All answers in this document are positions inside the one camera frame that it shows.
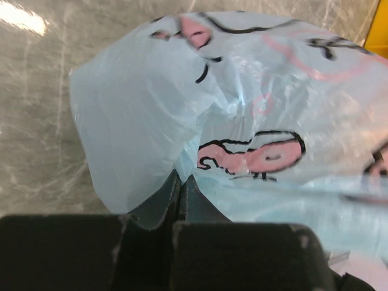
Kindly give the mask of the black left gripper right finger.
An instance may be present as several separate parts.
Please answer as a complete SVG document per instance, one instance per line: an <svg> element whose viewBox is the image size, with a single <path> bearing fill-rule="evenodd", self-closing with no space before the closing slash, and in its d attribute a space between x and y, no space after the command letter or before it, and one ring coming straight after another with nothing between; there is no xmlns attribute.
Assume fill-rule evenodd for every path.
<svg viewBox="0 0 388 291"><path fill-rule="evenodd" d="M231 222L189 178L174 225L174 288L335 290L335 283L311 229Z"/></svg>

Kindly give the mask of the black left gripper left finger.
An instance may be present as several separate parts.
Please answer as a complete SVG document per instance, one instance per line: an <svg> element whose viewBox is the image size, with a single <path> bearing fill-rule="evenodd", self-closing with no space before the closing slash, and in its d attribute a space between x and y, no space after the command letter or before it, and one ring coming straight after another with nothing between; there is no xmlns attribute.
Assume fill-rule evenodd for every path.
<svg viewBox="0 0 388 291"><path fill-rule="evenodd" d="M2 290L167 290L181 182L120 215L1 218Z"/></svg>

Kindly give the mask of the light blue plastic bag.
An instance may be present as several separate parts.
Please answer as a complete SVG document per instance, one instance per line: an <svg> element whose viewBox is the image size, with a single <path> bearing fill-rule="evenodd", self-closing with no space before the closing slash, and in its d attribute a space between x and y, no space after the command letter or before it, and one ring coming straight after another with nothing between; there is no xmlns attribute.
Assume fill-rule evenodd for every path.
<svg viewBox="0 0 388 291"><path fill-rule="evenodd" d="M69 74L113 213L190 176L235 222L310 227L339 273L387 280L387 60L309 23L165 16Z"/></svg>

